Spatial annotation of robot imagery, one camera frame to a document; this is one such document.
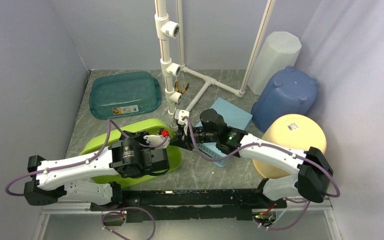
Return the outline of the green plastic tray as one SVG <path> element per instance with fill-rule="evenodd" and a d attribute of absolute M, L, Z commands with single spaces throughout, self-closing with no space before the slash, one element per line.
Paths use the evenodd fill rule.
<path fill-rule="evenodd" d="M 166 129 L 170 137 L 174 136 L 174 132 L 162 121 L 157 118 L 150 118 L 146 120 L 142 120 L 136 123 L 131 123 L 129 125 L 122 126 L 121 129 L 125 132 L 142 132 L 147 131 L 151 135 L 158 134 L 161 128 Z M 84 147 L 84 149 L 80 152 L 81 155 L 90 154 L 98 151 L 102 144 L 104 143 L 107 135 L 107 130 L 104 131 L 104 134 L 99 135 L 91 139 Z M 182 153 L 181 149 L 177 146 L 169 145 L 166 148 L 168 162 L 170 169 L 168 173 L 175 171 L 182 163 Z M 154 176 L 145 175 L 141 178 L 122 178 L 120 175 L 102 175 L 93 177 L 92 180 L 97 184 L 106 184 L 109 182 L 117 182 L 121 185 L 121 187 L 128 188 L 131 186 L 138 185 L 143 182 L 150 181 L 154 179 Z"/>

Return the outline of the dark teal translucent tub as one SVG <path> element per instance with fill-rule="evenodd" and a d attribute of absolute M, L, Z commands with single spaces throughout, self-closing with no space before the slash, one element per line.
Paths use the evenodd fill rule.
<path fill-rule="evenodd" d="M 162 102 L 159 81 L 149 72 L 136 71 L 97 78 L 89 95 L 89 110 L 100 120 L 153 112 Z"/>

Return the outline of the cream yellow bucket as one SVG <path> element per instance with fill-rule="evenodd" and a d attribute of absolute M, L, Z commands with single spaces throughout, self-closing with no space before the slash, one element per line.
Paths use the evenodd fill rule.
<path fill-rule="evenodd" d="M 274 120 L 266 130 L 259 124 L 255 124 L 255 127 L 263 133 L 261 139 L 272 144 L 305 151 L 315 147 L 323 154 L 327 149 L 327 139 L 322 128 L 304 115 L 283 115 Z"/>

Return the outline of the blue and cream bucket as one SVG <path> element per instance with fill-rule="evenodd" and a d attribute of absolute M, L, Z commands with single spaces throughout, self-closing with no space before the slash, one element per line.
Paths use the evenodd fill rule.
<path fill-rule="evenodd" d="M 318 86 L 316 78 L 293 66 L 279 70 L 269 79 L 251 108 L 254 126 L 265 133 L 284 115 L 306 115 L 317 98 Z"/>

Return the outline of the white octagonal plastic container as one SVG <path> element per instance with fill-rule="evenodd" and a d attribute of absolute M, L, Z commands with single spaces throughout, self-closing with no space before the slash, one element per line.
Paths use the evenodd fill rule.
<path fill-rule="evenodd" d="M 261 95 L 270 78 L 287 66 L 294 66 L 301 51 L 300 39 L 286 31 L 269 34 L 251 67 L 247 86 Z"/>

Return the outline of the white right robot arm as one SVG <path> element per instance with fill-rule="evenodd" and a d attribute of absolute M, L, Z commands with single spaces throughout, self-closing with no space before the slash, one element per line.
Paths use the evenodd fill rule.
<path fill-rule="evenodd" d="M 170 141 L 172 146 L 195 150 L 210 162 L 235 156 L 261 161 L 287 172 L 287 176 L 264 178 L 260 182 L 255 200 L 262 208 L 288 197 L 322 203 L 329 196 L 329 185 L 337 186 L 329 162 L 316 147 L 300 150 L 262 140 L 245 130 L 228 126 L 213 108 L 200 114 L 198 127 L 192 125 L 186 110 L 177 110 L 173 121 L 178 130 Z"/>

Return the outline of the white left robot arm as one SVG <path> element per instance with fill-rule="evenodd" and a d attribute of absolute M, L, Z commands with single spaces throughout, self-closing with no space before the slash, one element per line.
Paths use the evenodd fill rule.
<path fill-rule="evenodd" d="M 23 196 L 31 206 L 45 206 L 59 199 L 87 201 L 106 205 L 111 210 L 124 203 L 121 185 L 87 182 L 87 178 L 121 176 L 137 179 L 160 176 L 170 169 L 166 148 L 168 136 L 150 135 L 141 146 L 134 137 L 117 141 L 96 153 L 61 160 L 46 160 L 39 155 L 30 156 L 27 170 L 31 180 L 24 185 Z"/>

